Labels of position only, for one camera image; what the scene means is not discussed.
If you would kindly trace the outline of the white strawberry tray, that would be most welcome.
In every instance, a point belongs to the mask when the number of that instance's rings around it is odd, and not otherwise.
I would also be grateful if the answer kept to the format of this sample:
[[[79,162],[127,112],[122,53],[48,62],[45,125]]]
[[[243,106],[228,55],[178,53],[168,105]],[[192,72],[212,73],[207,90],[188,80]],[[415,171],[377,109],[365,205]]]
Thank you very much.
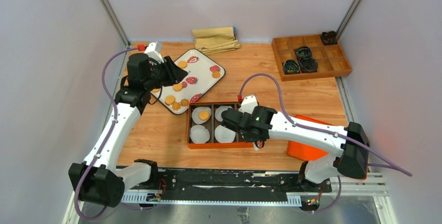
[[[173,95],[176,98],[176,102],[179,103],[182,99],[188,99],[190,103],[195,103],[218,84],[226,75],[226,70],[223,66],[197,49],[187,50],[175,60],[175,64],[178,65],[178,62],[181,60],[188,63],[188,66],[184,69],[188,72],[188,75],[181,82],[183,89],[176,92],[173,90],[172,86],[169,86],[151,92],[152,99],[158,99],[158,102],[174,115],[182,115],[188,110],[189,106],[181,106],[178,111],[175,111],[172,109],[171,105],[165,104],[164,100],[166,96]],[[214,71],[220,71],[221,76],[217,79],[213,78],[212,73]]]

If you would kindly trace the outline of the swirl yellow cookie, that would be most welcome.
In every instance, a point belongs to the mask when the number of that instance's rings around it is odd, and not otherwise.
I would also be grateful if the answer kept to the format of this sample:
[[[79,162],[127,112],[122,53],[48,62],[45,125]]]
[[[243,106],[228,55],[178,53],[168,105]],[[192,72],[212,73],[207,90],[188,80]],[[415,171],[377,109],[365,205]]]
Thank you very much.
[[[215,79],[219,78],[220,76],[221,76],[221,72],[220,71],[214,71],[212,73],[212,77],[215,78]]]

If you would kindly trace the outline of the orange compartment cookie box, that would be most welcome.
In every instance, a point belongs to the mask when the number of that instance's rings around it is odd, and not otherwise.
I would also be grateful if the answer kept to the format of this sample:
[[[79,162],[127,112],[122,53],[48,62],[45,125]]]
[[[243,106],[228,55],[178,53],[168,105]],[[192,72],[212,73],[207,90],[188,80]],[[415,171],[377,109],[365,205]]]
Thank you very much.
[[[187,145],[190,149],[216,148],[251,148],[252,143],[246,142],[238,134],[223,134],[221,141],[216,138],[215,130],[222,121],[223,111],[239,109],[238,102],[191,103],[187,113]]]

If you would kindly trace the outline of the orange box lid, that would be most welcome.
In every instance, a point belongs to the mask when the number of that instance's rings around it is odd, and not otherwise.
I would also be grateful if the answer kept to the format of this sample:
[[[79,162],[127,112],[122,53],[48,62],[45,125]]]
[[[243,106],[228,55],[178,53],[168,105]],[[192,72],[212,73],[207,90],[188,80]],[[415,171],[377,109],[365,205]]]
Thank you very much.
[[[332,126],[296,115],[296,129],[306,134],[288,144],[287,155],[304,160],[300,171],[305,179],[320,183],[338,175],[364,180],[367,176],[370,142],[362,126]]]

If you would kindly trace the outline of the metal tongs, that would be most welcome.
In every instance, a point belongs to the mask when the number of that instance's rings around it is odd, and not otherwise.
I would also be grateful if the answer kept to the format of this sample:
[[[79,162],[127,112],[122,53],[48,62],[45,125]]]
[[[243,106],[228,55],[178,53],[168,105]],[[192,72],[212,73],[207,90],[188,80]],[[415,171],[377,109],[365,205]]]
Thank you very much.
[[[252,143],[252,144],[253,144],[254,150],[258,151],[260,149],[256,143]]]

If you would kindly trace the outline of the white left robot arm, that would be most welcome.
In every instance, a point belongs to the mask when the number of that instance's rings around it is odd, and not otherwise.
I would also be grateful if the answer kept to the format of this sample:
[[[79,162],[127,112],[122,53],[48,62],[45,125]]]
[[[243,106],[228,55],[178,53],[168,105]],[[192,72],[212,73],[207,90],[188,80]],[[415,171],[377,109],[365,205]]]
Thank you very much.
[[[111,98],[113,111],[96,145],[83,162],[69,168],[77,201],[116,207],[134,186],[154,189],[159,184],[156,162],[137,159],[118,170],[117,160],[128,134],[149,104],[151,92],[180,83],[188,72],[169,56],[156,61],[144,53],[129,56],[127,71],[120,90]]]

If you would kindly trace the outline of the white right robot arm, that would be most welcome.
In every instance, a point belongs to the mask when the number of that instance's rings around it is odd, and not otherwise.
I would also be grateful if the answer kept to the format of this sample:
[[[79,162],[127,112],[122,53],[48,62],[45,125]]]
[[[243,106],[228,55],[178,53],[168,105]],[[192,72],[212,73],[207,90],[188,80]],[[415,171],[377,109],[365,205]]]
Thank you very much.
[[[367,137],[362,127],[330,126],[286,117],[273,108],[257,106],[251,113],[228,109],[222,113],[222,126],[242,136],[247,142],[283,139],[325,151],[319,159],[306,161],[299,170],[298,186],[312,191],[330,177],[345,176],[364,180],[367,177]]]

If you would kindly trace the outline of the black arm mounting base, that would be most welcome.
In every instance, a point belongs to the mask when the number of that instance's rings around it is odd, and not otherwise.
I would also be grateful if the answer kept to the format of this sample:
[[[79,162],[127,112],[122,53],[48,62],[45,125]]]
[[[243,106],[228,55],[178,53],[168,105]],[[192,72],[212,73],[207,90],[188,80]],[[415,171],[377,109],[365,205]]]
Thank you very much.
[[[296,171],[161,168],[157,180],[132,188],[137,202],[282,203],[289,194],[332,192],[330,180],[301,185]]]

